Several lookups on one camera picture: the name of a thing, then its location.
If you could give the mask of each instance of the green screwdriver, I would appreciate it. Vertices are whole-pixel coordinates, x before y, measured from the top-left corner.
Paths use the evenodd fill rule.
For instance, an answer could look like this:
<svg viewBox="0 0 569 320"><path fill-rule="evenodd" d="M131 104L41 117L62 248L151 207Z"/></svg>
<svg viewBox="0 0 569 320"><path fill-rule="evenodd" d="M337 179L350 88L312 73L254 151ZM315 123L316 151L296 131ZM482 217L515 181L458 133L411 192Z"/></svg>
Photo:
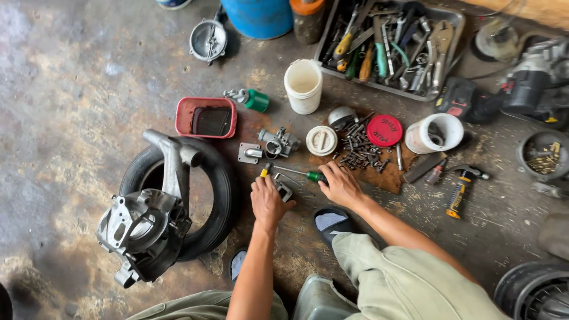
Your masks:
<svg viewBox="0 0 569 320"><path fill-rule="evenodd" d="M327 186L329 186L328 184L328 179L326 179L326 176L321 173L321 172L314 172L314 171L309 171L309 172L302 172L302 171L296 171L293 169L289 169L289 168L283 168L283 167L279 167L279 166L273 166L273 168L276 169L281 169L281 170L286 170L286 171L290 171L290 172L294 172L294 173L298 173L298 174L302 174L304 175L308 180L312 180L315 182L318 181L323 181Z"/></svg>

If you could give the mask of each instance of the white bucket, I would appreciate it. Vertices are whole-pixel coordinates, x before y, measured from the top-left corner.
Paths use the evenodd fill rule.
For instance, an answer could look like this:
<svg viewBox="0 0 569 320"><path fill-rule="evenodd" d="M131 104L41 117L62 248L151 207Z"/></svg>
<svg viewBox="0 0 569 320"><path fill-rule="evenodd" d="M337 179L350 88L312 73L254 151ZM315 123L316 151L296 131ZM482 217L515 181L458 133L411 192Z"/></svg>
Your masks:
<svg viewBox="0 0 569 320"><path fill-rule="evenodd" d="M428 137L428 125L434 122L443 133L444 144L434 144ZM462 140L464 128L455 116L448 113L435 113L412 124L405 132L405 144L417 154L446 151L456 147Z"/></svg>
<svg viewBox="0 0 569 320"><path fill-rule="evenodd" d="M310 114L316 111L322 96L322 71L316 62L300 59L291 63L284 80L288 101L294 112Z"/></svg>

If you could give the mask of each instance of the hand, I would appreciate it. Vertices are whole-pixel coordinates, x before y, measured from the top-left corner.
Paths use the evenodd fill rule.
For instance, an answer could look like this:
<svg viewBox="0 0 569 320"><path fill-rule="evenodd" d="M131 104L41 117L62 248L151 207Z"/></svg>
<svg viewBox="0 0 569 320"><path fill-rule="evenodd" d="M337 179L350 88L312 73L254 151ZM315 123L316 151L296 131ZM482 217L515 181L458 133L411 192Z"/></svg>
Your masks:
<svg viewBox="0 0 569 320"><path fill-rule="evenodd" d="M266 178L257 177L251 184L251 204L255 214L255 224L259 224L268 232L277 231L277 223L285 213L296 205L296 201L283 202L271 175Z"/></svg>
<svg viewBox="0 0 569 320"><path fill-rule="evenodd" d="M361 191L360 184L352 173L344 166L339 166L334 161L318 167L328 179L330 186L318 181L322 192L335 203L353 210L355 204L361 203L366 195Z"/></svg>

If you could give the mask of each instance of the foot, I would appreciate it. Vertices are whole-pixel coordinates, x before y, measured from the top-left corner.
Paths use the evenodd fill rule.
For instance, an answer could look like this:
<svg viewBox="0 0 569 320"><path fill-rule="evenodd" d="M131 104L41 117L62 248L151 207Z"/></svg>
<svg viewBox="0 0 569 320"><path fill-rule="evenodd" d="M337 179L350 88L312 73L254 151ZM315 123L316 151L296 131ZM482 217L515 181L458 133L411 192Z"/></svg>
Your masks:
<svg viewBox="0 0 569 320"><path fill-rule="evenodd" d="M332 250L332 240L340 232L356 233L352 219L340 207L327 206L317 209L313 213L312 221L330 250Z"/></svg>
<svg viewBox="0 0 569 320"><path fill-rule="evenodd" d="M229 277L233 284L237 281L237 276L239 275L239 271L241 271L241 266L243 265L243 261L245 261L245 255L247 254L247 247L237 249L229 260Z"/></svg>

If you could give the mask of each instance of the black slide sandal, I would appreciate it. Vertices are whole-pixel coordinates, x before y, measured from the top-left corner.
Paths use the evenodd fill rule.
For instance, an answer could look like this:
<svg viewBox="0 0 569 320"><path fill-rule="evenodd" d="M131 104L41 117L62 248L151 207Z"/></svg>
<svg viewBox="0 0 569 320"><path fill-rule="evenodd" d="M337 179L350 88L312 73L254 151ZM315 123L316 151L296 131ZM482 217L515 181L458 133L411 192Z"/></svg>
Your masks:
<svg viewBox="0 0 569 320"><path fill-rule="evenodd" d="M233 281L233 285L235 285L235 282L237 281L237 277L239 276L239 274L237 275L237 277L235 277L235 279L233 279L233 274L232 274L232 263L233 263L233 259L235 259L235 257L241 252L241 251L245 251L247 252L247 250L249 249L249 247L241 247L237 250L235 250L235 253L231 256L231 259L229 259L229 267L228 267L228 271L229 271L229 278L231 279L231 281Z"/></svg>
<svg viewBox="0 0 569 320"><path fill-rule="evenodd" d="M345 216L347 219L337 222L333 225L329 225L328 227L324 228L324 230L322 231L318 230L318 227L316 226L316 217L329 213ZM330 250L333 250L332 240L334 239L334 237L338 232L357 233L357 228L354 225L352 218L348 215L348 213L344 209L336 206L326 206L316 209L312 213L312 225L318 231L318 233L320 233L322 241L326 243L326 245L328 246L328 248L330 248Z"/></svg>

